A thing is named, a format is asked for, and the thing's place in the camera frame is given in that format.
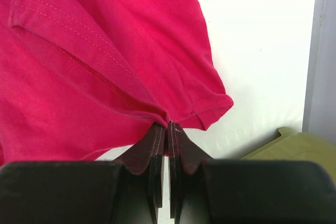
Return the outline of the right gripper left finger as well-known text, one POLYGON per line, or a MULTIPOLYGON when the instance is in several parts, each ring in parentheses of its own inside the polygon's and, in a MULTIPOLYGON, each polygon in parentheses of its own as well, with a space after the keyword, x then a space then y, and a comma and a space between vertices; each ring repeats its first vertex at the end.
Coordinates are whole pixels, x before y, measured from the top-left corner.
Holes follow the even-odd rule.
POLYGON ((116 158, 123 165, 114 221, 158 221, 163 202, 165 127, 152 124, 144 137, 116 158))

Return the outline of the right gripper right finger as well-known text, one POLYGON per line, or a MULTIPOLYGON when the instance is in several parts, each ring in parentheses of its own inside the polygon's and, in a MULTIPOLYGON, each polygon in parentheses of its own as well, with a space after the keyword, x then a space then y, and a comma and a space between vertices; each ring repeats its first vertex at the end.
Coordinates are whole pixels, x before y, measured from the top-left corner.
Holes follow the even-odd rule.
POLYGON ((174 221, 180 221, 187 177, 196 173, 202 161, 212 157, 191 141, 178 123, 169 122, 166 141, 169 157, 170 217, 174 221))

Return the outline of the pink t shirt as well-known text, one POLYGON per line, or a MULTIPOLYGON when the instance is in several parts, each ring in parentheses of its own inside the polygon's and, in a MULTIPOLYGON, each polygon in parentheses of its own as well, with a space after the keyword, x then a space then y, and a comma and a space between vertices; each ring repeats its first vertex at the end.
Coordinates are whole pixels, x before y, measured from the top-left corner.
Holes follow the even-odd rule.
POLYGON ((1 163, 95 160, 233 101, 198 0, 1 0, 1 163))

